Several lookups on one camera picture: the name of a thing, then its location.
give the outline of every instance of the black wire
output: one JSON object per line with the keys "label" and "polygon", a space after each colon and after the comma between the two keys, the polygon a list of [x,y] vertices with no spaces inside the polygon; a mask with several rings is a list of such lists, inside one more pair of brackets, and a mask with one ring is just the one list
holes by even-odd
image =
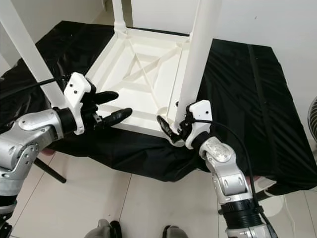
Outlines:
{"label": "black wire", "polygon": [[64,78],[64,76],[61,76],[61,77],[58,77],[58,78],[52,78],[52,79],[48,79],[48,80],[45,80],[45,81],[42,81],[42,82],[39,82],[39,83],[35,83],[35,84],[31,84],[31,85],[25,86],[23,88],[18,88],[18,89],[14,89],[14,90],[11,90],[11,91],[6,92],[6,93],[2,93],[0,95],[0,100],[2,100],[4,98],[7,98],[7,97],[10,97],[10,96],[12,96],[14,94],[23,92],[24,90],[28,90],[28,89],[31,89],[31,88],[39,87],[39,86],[42,86],[42,85],[45,85],[45,84],[49,84],[49,83],[53,83],[53,82],[62,80],[63,78]]}
{"label": "black wire", "polygon": [[[226,130],[228,130],[231,134],[234,135],[234,137],[236,137],[236,139],[238,140],[239,144],[241,145],[242,149],[244,150],[244,153],[246,155],[246,158],[247,158],[247,164],[248,164],[248,167],[249,167],[249,177],[250,177],[250,185],[251,185],[251,191],[252,191],[252,198],[253,198],[253,201],[254,201],[254,204],[256,207],[259,207],[259,201],[258,201],[258,198],[257,198],[257,194],[256,194],[256,189],[255,189],[255,186],[254,186],[254,179],[253,179],[253,172],[252,172],[252,166],[251,166],[251,160],[250,160],[250,156],[249,156],[249,153],[248,153],[248,150],[247,148],[245,147],[244,143],[242,142],[242,140],[240,139],[240,137],[233,131],[231,130],[229,127],[227,127],[226,125],[224,124],[221,124],[221,123],[218,123],[218,122],[215,122],[215,121],[212,121],[212,120],[196,120],[194,119],[193,122],[201,122],[201,123],[209,123],[209,124],[215,124],[215,125],[218,125],[222,128],[225,128]],[[269,230],[271,229],[270,233],[272,235],[272,237],[277,237],[276,235],[276,232],[273,228],[273,226],[271,225],[271,222],[268,220],[268,218],[266,217],[266,215],[264,214],[264,212],[260,212],[260,215],[262,216],[262,218],[264,219],[265,223],[269,226]]]}

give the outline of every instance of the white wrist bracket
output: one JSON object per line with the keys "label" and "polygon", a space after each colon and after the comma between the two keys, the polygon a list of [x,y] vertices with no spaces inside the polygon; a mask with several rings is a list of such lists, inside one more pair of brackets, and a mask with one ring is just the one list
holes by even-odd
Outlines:
{"label": "white wrist bracket", "polygon": [[[211,116],[211,105],[210,101],[208,100],[201,100],[197,103],[192,104],[189,107],[189,112],[192,113],[193,118],[196,120],[212,120]],[[192,143],[193,140],[202,132],[206,131],[207,133],[210,132],[210,123],[203,123],[203,122],[195,122],[192,123],[192,131],[187,137],[185,141],[185,145],[188,149],[192,150]]]}
{"label": "white wrist bracket", "polygon": [[77,129],[74,131],[76,135],[85,132],[84,123],[81,118],[81,108],[83,104],[80,102],[85,93],[91,91],[91,86],[85,76],[80,73],[72,73],[70,80],[64,90],[66,106],[71,110]]}

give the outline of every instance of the tiled floor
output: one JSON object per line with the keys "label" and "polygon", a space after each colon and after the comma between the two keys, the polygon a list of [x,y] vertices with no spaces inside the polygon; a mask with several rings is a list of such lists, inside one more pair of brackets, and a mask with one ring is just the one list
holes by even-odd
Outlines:
{"label": "tiled floor", "polygon": [[[51,157],[42,159],[48,163]],[[62,153],[50,166],[67,183],[33,166],[10,219],[14,237],[81,238],[99,218],[119,220],[124,238],[159,238],[166,225],[180,226],[189,238],[226,237],[210,174],[194,171],[179,182],[160,182]],[[279,238],[316,238],[317,192],[292,193],[286,202],[269,218]]]}

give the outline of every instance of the black cloth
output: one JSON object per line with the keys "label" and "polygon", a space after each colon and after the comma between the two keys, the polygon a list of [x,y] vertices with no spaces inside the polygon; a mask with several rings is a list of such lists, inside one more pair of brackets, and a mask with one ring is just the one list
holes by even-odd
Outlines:
{"label": "black cloth", "polygon": [[[112,26],[63,21],[36,46],[55,77],[74,71],[85,74],[112,35]],[[23,60],[3,78],[1,92],[35,82]],[[201,99],[210,100],[215,121],[229,126],[244,141],[254,174],[277,181],[270,193],[317,185],[317,166],[272,48],[214,39],[197,100]],[[40,89],[7,98],[1,102],[0,127],[14,116],[44,108],[47,100]],[[234,148],[238,166],[248,174],[236,139],[221,128],[211,131]],[[196,168],[208,171],[193,151],[175,148],[162,138],[114,128],[70,135],[50,147],[162,181],[177,181]]]}

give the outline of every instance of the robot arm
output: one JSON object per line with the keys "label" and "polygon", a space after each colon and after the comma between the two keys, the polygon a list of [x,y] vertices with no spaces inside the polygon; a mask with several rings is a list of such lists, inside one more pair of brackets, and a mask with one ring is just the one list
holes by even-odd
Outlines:
{"label": "robot arm", "polygon": [[132,114],[126,108],[102,118],[96,114],[97,104],[118,97],[115,92],[96,94],[96,88],[83,75],[73,73],[64,91],[66,108],[53,108],[26,114],[13,127],[0,135],[0,238],[9,237],[16,198],[33,162],[41,150],[53,141],[74,132],[112,126]]}
{"label": "robot arm", "polygon": [[189,105],[179,129],[172,129],[161,117],[157,117],[169,141],[188,149],[195,149],[205,160],[212,174],[214,189],[227,223],[229,238],[276,238],[270,224],[260,218],[263,210],[255,204],[244,174],[236,164],[236,154],[227,144],[210,136],[211,105],[203,100]]}

